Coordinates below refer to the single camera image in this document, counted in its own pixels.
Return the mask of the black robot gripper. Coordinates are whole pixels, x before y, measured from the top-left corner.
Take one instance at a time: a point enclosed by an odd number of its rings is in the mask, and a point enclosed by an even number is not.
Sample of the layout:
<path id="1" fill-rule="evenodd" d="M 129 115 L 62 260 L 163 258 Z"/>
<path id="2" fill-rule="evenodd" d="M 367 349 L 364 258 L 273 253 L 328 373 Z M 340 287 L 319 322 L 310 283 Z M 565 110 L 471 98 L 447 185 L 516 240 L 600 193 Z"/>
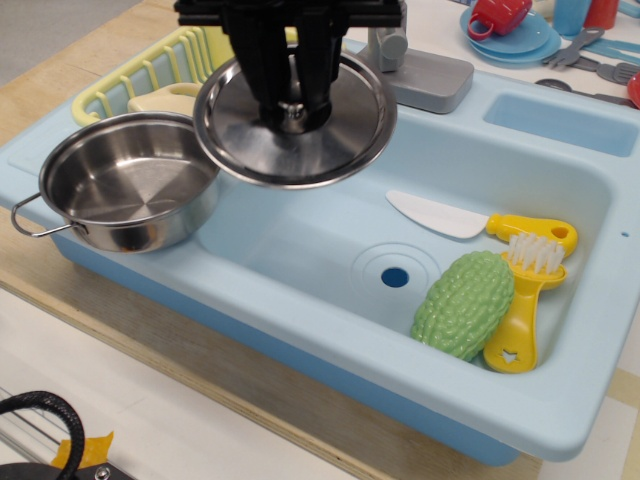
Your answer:
<path id="1" fill-rule="evenodd" d="M 399 27 L 402 1 L 176 1 L 182 26 L 223 26 L 235 57 L 259 104 L 262 122 L 286 129 L 292 103 L 292 71 L 285 29 L 296 23 L 296 70 L 304 129 L 328 120 L 330 90 L 337 79 L 343 27 Z M 303 19 L 321 16 L 328 19 Z"/>

